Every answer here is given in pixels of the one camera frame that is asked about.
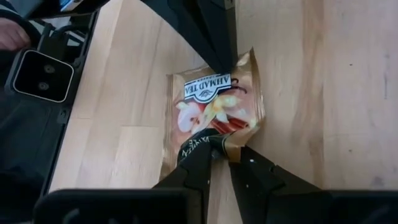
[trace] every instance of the black device edge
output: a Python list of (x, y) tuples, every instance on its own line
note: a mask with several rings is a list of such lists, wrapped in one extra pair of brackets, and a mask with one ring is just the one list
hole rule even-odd
[(93, 9), (101, 8), (108, 1), (109, 0), (84, 0), (74, 10), (62, 12), (59, 1), (42, 0), (42, 2), (36, 5), (35, 9), (27, 15), (27, 17), (29, 19), (45, 19), (65, 16), (84, 16), (92, 14)]
[(57, 148), (53, 152), (52, 162), (51, 162), (50, 169), (49, 169), (49, 172), (47, 174), (47, 177), (44, 180), (44, 186), (42, 187), (41, 196), (44, 196), (44, 195), (48, 194), (48, 192), (50, 190), (50, 187), (51, 187), (51, 182), (52, 182), (52, 179), (53, 179), (55, 168), (57, 166), (58, 157), (59, 157), (59, 154), (60, 154), (60, 151), (61, 151), (61, 148), (62, 148), (62, 142), (63, 142), (63, 139), (65, 137), (65, 132), (66, 132), (66, 130), (68, 128), (68, 120), (69, 120), (69, 117), (70, 117), (70, 112), (72, 111), (73, 102), (75, 101), (75, 98), (76, 98), (77, 89), (78, 89), (79, 84), (80, 84), (81, 76), (82, 76), (83, 69), (84, 69), (84, 66), (85, 66), (85, 62), (86, 62), (86, 58), (87, 58), (87, 55), (88, 55), (88, 51), (90, 49), (91, 40), (92, 40), (93, 35), (94, 35), (95, 25), (96, 25), (96, 22), (98, 20), (99, 13), (100, 13), (100, 11), (98, 10), (98, 11), (92, 13), (92, 15), (91, 15), (91, 21), (90, 21), (90, 24), (89, 24), (89, 32), (88, 32), (88, 34), (87, 34), (87, 36), (85, 38), (85, 41), (84, 41), (83, 46), (82, 46), (82, 51), (81, 51), (81, 54), (80, 54), (81, 62), (79, 64), (78, 68), (75, 69), (75, 78), (73, 79), (73, 82), (71, 83), (71, 89), (70, 89), (70, 93), (69, 93), (70, 94), (69, 95), (70, 99), (68, 100), (69, 104), (68, 104), (67, 108), (64, 108), (64, 110), (67, 112), (67, 114), (66, 114), (67, 117), (65, 118), (66, 121), (63, 124), (63, 128), (62, 128), (63, 130), (62, 130), (61, 136), (60, 136), (60, 138), (58, 140)]

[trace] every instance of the wood grain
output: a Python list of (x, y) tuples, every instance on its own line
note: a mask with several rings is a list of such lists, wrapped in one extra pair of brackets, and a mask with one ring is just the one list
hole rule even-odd
[[(397, 11), (395, 0), (237, 1), (238, 50), (254, 46), (267, 115), (249, 145), (319, 187), (398, 188)], [(52, 190), (151, 187), (165, 74), (202, 63), (143, 3), (110, 1)], [(225, 162), (211, 183), (209, 223), (241, 223)]]

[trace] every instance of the ahmad tea packet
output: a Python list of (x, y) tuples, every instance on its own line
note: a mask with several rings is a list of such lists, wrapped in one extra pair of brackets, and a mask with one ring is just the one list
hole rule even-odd
[(164, 157), (160, 178), (169, 175), (202, 141), (217, 147), (213, 157), (240, 161), (240, 150), (264, 120), (254, 50), (231, 73), (210, 67), (167, 77)]

